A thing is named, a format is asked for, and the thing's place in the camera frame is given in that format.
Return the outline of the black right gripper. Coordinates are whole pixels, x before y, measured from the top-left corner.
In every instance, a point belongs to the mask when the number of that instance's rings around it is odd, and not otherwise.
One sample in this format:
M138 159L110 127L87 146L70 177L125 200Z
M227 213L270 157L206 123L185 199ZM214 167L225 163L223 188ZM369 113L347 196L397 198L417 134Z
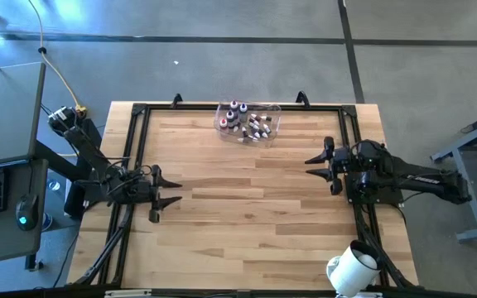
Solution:
M335 148L334 138L325 137L325 150L318 156L306 160L306 164L322 164L329 161L329 169L313 169L306 170L307 174L319 176L327 182L330 182L330 193L338 195L342 190L342 181L338 177L340 173L346 173L349 166L349 148L339 147Z

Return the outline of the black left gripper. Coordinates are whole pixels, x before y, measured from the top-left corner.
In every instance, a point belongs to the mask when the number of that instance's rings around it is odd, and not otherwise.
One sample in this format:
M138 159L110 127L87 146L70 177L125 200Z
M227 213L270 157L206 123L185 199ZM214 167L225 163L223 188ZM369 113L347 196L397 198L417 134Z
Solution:
M161 198L160 188L181 188L182 184L178 184L176 182L172 182L163 178L161 167L158 165L151 166L151 176L151 208L149 210L149 221L153 224L158 224L160 222L162 210L167 206L182 199L181 196Z

